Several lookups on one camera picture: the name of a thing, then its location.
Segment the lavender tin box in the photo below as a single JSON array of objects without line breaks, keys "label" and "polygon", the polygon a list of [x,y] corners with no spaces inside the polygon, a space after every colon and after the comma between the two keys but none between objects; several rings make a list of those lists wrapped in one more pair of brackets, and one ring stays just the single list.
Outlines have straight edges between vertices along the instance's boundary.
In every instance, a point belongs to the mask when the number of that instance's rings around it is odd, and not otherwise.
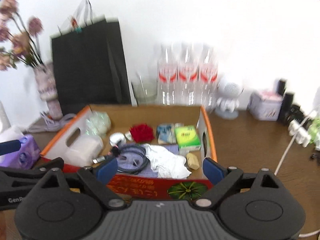
[{"label": "lavender tin box", "polygon": [[247,106],[254,118],[260,121],[277,121],[283,97],[271,91],[254,91]]}]

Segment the red rose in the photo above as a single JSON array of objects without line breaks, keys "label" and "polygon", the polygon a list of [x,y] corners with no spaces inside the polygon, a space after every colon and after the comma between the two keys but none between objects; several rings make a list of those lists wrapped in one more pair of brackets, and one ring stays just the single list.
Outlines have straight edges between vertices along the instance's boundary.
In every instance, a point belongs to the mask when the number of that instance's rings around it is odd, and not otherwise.
[{"label": "red rose", "polygon": [[153,129],[147,124],[134,125],[129,132],[136,143],[151,142],[155,138]]}]

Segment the white robot speaker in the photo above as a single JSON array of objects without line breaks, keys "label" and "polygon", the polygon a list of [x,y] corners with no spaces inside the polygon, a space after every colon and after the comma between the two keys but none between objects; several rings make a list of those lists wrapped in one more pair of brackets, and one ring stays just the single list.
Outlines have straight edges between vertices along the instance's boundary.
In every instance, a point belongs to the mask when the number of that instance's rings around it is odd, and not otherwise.
[{"label": "white robot speaker", "polygon": [[216,101],[215,114],[226,120],[236,119],[239,115],[239,97],[244,88],[236,83],[221,80],[217,91],[219,97]]}]

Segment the greenish plastic bag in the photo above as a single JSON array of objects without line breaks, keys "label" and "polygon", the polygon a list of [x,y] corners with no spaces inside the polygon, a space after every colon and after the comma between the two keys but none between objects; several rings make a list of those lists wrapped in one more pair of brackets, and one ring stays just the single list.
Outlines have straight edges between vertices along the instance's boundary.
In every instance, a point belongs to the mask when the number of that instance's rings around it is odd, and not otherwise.
[{"label": "greenish plastic bag", "polygon": [[111,129],[111,120],[106,112],[93,111],[86,119],[86,134],[103,137]]}]

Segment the yellow eraser block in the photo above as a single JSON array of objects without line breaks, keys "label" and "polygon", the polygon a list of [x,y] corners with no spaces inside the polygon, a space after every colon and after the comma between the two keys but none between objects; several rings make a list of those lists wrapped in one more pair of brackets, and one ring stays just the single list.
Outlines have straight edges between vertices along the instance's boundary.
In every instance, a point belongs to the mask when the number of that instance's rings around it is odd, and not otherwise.
[{"label": "yellow eraser block", "polygon": [[189,152],[186,155],[186,159],[187,159],[188,167],[191,168],[192,170],[198,170],[200,168],[200,163],[195,154]]}]

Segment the purple cloth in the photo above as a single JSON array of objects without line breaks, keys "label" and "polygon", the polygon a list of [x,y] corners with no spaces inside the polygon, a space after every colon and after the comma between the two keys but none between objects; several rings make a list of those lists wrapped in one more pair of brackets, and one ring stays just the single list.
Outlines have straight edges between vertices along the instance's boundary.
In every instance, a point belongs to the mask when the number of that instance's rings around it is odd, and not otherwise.
[{"label": "purple cloth", "polygon": [[[179,154],[178,146],[177,145],[164,145],[167,150],[172,152],[173,154]],[[153,172],[150,167],[150,163],[147,165],[147,167],[140,173],[140,176],[143,177],[149,177],[149,178],[158,178],[158,174],[156,172]]]}]

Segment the blue patterned packet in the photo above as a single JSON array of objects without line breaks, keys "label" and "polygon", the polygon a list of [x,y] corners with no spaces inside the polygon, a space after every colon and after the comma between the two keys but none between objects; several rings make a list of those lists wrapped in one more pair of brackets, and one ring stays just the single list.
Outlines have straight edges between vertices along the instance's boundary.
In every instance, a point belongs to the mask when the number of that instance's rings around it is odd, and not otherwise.
[{"label": "blue patterned packet", "polygon": [[156,137],[159,145],[176,144],[175,124],[160,124],[156,129]]}]

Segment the white detergent jug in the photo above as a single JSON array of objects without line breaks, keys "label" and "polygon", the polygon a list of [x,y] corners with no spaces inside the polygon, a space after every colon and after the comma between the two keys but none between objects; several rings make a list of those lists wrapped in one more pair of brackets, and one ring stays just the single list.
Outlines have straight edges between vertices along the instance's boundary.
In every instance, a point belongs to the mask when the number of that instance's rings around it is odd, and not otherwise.
[{"label": "white detergent jug", "polygon": [[5,112],[2,102],[0,102],[0,133],[11,127],[11,123],[8,119],[8,116]]}]

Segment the right water bottle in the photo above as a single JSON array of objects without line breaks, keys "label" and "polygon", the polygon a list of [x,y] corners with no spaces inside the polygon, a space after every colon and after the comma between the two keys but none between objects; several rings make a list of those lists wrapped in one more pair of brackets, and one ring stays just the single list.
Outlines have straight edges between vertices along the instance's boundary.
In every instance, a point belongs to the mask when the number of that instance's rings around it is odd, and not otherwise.
[{"label": "right water bottle", "polygon": [[200,102],[207,110],[215,106],[217,62],[212,48],[203,46],[199,61]]}]

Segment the purple patterned vase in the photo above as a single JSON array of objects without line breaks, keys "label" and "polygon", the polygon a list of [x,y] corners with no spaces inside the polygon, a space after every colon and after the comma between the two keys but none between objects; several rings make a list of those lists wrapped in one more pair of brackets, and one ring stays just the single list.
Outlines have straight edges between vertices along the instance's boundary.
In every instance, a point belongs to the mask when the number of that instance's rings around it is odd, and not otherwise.
[{"label": "purple patterned vase", "polygon": [[60,120],[63,113],[58,100],[53,63],[35,67],[34,74],[40,99],[46,102],[49,115],[53,120]]}]

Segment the green tissue pack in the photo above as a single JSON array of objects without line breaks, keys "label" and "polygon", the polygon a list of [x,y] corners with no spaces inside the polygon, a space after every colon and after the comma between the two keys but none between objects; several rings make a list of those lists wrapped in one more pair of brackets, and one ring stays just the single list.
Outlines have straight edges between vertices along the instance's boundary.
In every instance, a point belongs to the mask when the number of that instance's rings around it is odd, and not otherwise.
[{"label": "green tissue pack", "polygon": [[175,137],[180,153],[199,151],[201,141],[194,126],[175,127]]}]

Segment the white round lid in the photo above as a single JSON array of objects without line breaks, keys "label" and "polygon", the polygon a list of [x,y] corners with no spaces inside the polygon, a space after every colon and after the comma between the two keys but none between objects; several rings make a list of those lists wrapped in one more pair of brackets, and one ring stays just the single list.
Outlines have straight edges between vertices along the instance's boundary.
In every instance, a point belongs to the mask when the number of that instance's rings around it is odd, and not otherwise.
[{"label": "white round lid", "polygon": [[125,135],[120,132],[113,133],[109,137],[109,143],[111,146],[121,146],[123,144],[126,144]]}]

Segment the water bottle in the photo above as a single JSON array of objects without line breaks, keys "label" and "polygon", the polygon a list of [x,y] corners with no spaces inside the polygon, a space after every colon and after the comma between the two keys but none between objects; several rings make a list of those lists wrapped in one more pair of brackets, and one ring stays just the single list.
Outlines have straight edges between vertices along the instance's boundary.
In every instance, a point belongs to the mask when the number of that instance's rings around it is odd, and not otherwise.
[{"label": "water bottle", "polygon": [[171,46],[161,45],[157,60],[157,73],[161,102],[163,105],[175,104],[175,88],[178,78],[178,64]]},{"label": "water bottle", "polygon": [[178,81],[180,84],[180,103],[191,106],[195,104],[198,81],[198,65],[191,46],[182,44],[178,62]]},{"label": "water bottle", "polygon": [[203,46],[199,61],[200,102],[207,110],[215,106],[217,62],[212,48]]}]

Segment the red cardboard box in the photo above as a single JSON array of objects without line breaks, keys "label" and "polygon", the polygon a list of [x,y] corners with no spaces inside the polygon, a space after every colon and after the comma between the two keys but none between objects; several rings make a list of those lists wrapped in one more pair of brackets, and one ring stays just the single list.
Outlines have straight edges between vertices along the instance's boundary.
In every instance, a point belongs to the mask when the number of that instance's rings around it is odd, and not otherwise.
[{"label": "red cardboard box", "polygon": [[[111,153],[116,155],[118,162],[117,174],[106,185],[113,192],[128,198],[136,199],[178,199],[196,200],[200,198],[213,184],[204,176],[202,162],[206,157],[216,159],[215,145],[210,121],[204,108],[200,106],[108,106],[90,105],[81,110],[43,149],[42,156],[46,158],[48,151],[59,141],[67,139],[69,146],[79,135],[86,134],[86,119],[93,111],[106,112],[111,120],[111,129],[101,137],[103,149],[93,159],[91,166],[100,165]],[[194,126],[201,141],[199,151],[193,151],[200,163],[198,170],[186,168],[191,175],[186,179],[149,178],[140,173],[150,163],[145,156],[143,144],[159,145],[156,129],[160,124],[174,123],[175,127]],[[147,124],[153,129],[155,138],[151,142],[136,143],[129,132],[138,124]],[[113,133],[123,133],[126,144],[111,146],[109,137]],[[75,172],[81,167],[64,164],[64,172]]]}]

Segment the white power strip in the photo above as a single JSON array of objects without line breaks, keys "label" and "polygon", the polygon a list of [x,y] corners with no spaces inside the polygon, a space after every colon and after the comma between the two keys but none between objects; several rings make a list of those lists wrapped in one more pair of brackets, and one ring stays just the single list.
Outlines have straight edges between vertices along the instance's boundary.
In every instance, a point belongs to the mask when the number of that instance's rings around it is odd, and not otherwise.
[{"label": "white power strip", "polygon": [[303,126],[300,126],[300,123],[296,120],[292,120],[289,123],[288,132],[290,136],[296,136],[295,142],[302,145],[304,148],[311,142],[311,135]]}]

